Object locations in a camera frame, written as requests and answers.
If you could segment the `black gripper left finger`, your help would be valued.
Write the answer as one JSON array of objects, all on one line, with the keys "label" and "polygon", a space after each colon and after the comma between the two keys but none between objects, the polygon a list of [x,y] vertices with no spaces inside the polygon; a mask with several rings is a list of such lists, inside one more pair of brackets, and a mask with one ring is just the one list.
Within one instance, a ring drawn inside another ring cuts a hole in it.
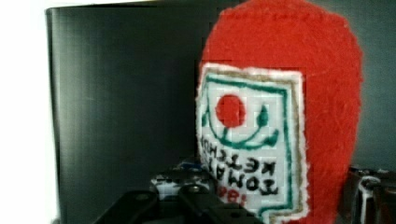
[{"label": "black gripper left finger", "polygon": [[217,183],[196,160],[150,180],[148,190],[123,194],[93,224],[262,224],[238,203],[225,203]]}]

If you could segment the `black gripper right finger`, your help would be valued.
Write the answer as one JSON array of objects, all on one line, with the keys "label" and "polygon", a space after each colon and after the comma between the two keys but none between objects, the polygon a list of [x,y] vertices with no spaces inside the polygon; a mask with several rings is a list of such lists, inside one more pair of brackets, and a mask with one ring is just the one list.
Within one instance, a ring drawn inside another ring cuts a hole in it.
[{"label": "black gripper right finger", "polygon": [[396,224],[395,173],[350,167],[337,224]]}]

